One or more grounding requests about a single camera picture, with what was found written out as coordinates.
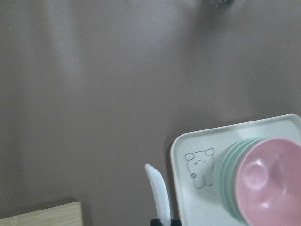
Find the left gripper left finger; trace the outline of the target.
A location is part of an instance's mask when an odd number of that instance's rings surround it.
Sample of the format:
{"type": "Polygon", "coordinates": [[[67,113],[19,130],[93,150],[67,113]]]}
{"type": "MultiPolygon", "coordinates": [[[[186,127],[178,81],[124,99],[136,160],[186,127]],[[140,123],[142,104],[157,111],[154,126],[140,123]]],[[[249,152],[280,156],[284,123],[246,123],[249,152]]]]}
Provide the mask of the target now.
{"type": "Polygon", "coordinates": [[[152,219],[151,221],[150,221],[150,226],[162,226],[162,223],[161,223],[161,221],[160,221],[160,219],[152,219]]]}

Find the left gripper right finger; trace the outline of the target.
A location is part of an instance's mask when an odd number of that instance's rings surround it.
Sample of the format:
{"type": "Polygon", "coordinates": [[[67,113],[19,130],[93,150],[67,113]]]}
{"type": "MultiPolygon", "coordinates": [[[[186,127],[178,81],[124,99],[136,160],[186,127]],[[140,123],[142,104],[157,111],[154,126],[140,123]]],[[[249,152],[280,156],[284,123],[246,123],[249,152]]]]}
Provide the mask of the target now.
{"type": "Polygon", "coordinates": [[[170,226],[182,226],[182,222],[179,219],[171,219],[171,225],[170,226]]]}

